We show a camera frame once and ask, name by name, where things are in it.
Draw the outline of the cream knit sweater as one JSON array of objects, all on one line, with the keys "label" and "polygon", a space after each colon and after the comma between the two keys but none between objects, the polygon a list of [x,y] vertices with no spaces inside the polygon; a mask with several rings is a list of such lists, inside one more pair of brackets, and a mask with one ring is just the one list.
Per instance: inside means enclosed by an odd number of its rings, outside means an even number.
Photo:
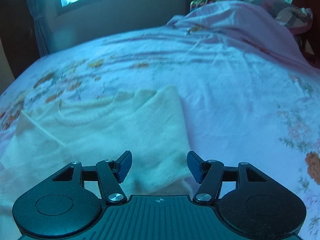
[{"label": "cream knit sweater", "polygon": [[124,151],[133,163],[126,194],[190,194],[187,130],[177,89],[119,91],[89,102],[60,101],[20,114],[1,164],[1,216],[29,188],[71,161],[94,165]]}]

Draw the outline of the dark wooden door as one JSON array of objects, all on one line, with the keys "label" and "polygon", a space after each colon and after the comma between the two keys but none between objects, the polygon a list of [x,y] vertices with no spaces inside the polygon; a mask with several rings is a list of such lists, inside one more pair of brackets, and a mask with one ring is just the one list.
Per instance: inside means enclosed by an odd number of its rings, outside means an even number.
[{"label": "dark wooden door", "polygon": [[1,42],[14,78],[40,58],[27,0],[1,0]]}]

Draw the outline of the floral pink bed sheet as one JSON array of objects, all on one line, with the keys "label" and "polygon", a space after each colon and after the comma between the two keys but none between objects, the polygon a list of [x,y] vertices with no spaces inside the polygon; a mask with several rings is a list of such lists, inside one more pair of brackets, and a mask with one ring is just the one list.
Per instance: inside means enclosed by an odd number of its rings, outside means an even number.
[{"label": "floral pink bed sheet", "polygon": [[[304,202],[300,237],[319,239],[319,71],[204,45],[167,26],[103,37],[34,62],[1,96],[1,157],[22,112],[169,86],[180,98],[189,151],[263,171]],[[11,208],[1,216],[1,239],[20,236]]]}]

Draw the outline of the left grey curtain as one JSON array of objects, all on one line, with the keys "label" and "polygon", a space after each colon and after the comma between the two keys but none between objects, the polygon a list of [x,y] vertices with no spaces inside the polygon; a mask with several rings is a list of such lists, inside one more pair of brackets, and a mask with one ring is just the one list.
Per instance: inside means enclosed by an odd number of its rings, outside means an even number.
[{"label": "left grey curtain", "polygon": [[45,19],[44,0],[26,0],[34,21],[35,37],[40,57],[49,54],[49,30]]}]

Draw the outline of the striped floral pillow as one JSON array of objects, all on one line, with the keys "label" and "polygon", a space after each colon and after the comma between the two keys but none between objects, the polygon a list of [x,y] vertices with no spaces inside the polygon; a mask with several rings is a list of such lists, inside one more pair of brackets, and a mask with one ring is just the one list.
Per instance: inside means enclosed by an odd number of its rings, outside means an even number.
[{"label": "striped floral pillow", "polygon": [[283,0],[193,0],[190,11],[221,1],[242,1],[259,6],[294,35],[306,33],[312,27],[313,13],[310,8],[299,8]]}]

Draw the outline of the pink blanket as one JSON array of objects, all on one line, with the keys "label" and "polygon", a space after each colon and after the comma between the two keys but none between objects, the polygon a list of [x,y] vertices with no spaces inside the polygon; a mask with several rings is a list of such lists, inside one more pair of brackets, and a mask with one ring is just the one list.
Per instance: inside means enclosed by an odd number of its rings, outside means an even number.
[{"label": "pink blanket", "polygon": [[204,45],[224,45],[302,73],[319,71],[319,61],[307,60],[289,30],[256,5],[212,3],[185,16],[176,15],[166,26]]}]

